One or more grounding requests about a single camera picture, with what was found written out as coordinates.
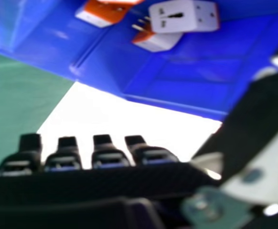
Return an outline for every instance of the blue container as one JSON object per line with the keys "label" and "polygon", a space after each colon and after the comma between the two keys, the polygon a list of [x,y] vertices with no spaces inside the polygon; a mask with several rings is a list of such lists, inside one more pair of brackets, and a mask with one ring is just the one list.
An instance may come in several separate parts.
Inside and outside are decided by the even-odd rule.
{"label": "blue container", "polygon": [[167,52],[131,43],[146,0],[100,29],[74,17],[83,0],[0,0],[0,54],[130,101],[216,120],[278,47],[278,0],[215,0],[222,27]]}

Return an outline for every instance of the green mat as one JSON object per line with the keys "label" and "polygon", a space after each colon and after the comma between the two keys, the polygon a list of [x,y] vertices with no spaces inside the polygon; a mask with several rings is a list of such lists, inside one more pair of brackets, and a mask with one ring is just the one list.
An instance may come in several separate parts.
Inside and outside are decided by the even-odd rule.
{"label": "green mat", "polygon": [[73,82],[0,56],[0,161],[36,132]]}

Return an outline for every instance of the metal pin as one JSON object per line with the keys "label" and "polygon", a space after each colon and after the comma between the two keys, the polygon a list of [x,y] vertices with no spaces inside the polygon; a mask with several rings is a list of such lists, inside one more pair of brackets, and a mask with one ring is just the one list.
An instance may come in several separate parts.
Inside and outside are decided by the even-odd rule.
{"label": "metal pin", "polygon": [[146,21],[145,20],[142,20],[142,19],[138,19],[138,22],[142,23],[142,24],[145,24]]}
{"label": "metal pin", "polygon": [[133,29],[138,30],[138,31],[145,31],[144,28],[142,28],[141,26],[138,26],[138,25],[136,25],[136,24],[132,24],[131,27],[132,27]]}

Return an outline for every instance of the green surface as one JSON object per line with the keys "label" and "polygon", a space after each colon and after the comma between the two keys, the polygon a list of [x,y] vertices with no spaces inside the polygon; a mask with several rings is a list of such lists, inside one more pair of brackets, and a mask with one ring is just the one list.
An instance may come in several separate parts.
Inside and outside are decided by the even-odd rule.
{"label": "green surface", "polygon": [[0,56],[0,161],[36,132],[73,82]]}

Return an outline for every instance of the blue plastic bin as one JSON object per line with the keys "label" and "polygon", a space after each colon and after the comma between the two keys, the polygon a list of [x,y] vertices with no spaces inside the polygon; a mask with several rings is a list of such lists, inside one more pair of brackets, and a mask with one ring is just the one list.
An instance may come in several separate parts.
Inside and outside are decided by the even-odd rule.
{"label": "blue plastic bin", "polygon": [[222,27],[167,52],[131,43],[146,0],[114,26],[74,17],[84,0],[0,0],[0,54],[128,100],[221,120],[278,47],[278,0],[215,0]]}

